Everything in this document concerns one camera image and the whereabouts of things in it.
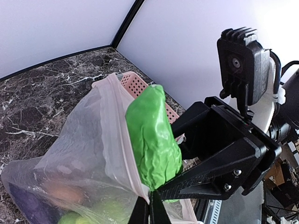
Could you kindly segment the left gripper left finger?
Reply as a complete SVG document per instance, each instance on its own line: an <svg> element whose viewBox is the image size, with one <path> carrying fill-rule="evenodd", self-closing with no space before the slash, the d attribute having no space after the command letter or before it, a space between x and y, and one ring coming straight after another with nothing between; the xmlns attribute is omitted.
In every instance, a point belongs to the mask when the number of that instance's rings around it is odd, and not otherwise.
<svg viewBox="0 0 299 224"><path fill-rule="evenodd" d="M150 207L144 198L138 197L128 224L148 224Z"/></svg>

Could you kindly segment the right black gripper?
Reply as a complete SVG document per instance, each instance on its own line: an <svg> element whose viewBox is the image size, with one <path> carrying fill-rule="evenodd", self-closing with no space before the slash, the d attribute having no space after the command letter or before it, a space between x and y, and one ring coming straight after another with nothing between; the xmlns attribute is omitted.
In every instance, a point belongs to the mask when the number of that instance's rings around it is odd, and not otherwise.
<svg viewBox="0 0 299 224"><path fill-rule="evenodd" d="M235 110L215 97L193 103L171 124L182 159L200 164L171 179L157 191L163 200L227 200L239 188L244 196L265 177L281 147Z"/></svg>

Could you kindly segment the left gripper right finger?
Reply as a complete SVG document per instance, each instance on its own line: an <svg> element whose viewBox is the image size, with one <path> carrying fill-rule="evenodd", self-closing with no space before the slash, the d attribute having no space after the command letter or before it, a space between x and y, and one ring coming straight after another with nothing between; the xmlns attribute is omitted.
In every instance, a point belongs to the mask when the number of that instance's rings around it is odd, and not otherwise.
<svg viewBox="0 0 299 224"><path fill-rule="evenodd" d="M171 224L157 191L152 191L150 193L149 217L151 224Z"/></svg>

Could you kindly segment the green toy bitter gourd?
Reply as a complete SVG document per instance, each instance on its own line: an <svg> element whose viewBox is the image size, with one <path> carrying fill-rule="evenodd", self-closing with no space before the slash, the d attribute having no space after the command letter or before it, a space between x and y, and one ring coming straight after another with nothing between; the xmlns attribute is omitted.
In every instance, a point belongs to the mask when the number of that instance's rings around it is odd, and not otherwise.
<svg viewBox="0 0 299 224"><path fill-rule="evenodd" d="M173 136L171 125L146 109L136 100L125 114L131 147L141 183L150 193L183 171L181 150Z"/></svg>

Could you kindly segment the clear dotted zip bag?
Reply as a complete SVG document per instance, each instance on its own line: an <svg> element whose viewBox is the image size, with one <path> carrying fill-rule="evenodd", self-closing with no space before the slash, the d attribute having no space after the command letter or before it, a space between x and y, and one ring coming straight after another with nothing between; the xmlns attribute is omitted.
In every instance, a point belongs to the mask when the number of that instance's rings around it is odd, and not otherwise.
<svg viewBox="0 0 299 224"><path fill-rule="evenodd" d="M95 224L128 223L148 189L140 181L125 119L133 100L115 74L94 82L44 156L5 166L1 180L11 198L9 183L45 199L60 217L83 211ZM43 189L45 182L79 187L85 200L71 210L57 207Z"/></svg>

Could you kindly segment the brown toy potato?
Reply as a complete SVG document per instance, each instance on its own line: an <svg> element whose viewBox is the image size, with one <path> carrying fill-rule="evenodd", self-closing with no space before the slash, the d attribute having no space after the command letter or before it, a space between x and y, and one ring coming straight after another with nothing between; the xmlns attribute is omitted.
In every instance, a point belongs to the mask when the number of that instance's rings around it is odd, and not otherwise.
<svg viewBox="0 0 299 224"><path fill-rule="evenodd" d="M85 200L84 192L76 186L68 186L59 182L45 182L43 189L55 206L65 210L71 210L73 205L82 205Z"/></svg>

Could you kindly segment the pink plastic basket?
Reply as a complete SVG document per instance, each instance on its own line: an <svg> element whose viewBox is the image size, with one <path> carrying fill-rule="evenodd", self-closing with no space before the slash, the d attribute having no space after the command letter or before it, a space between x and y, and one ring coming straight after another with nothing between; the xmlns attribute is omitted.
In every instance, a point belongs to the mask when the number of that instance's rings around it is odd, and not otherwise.
<svg viewBox="0 0 299 224"><path fill-rule="evenodd" d="M133 71L117 73L121 85L129 94L142 105L142 112L150 109L163 121L168 121L171 125L179 116L166 103L165 93L161 85L149 86L139 75Z"/></svg>

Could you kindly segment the purple toy eggplant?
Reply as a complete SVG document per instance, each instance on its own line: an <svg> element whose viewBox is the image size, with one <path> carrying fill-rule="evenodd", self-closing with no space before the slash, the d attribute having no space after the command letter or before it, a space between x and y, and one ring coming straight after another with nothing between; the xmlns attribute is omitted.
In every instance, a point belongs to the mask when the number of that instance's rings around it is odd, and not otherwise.
<svg viewBox="0 0 299 224"><path fill-rule="evenodd" d="M14 202L31 224L57 224L60 213L45 199L9 183Z"/></svg>

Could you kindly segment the green toy guava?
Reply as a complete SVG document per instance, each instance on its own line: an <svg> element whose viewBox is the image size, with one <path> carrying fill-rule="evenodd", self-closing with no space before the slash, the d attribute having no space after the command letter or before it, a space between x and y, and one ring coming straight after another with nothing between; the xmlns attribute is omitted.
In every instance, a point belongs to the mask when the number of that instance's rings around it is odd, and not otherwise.
<svg viewBox="0 0 299 224"><path fill-rule="evenodd" d="M94 221L83 211L70 211L61 216L58 224L94 224Z"/></svg>

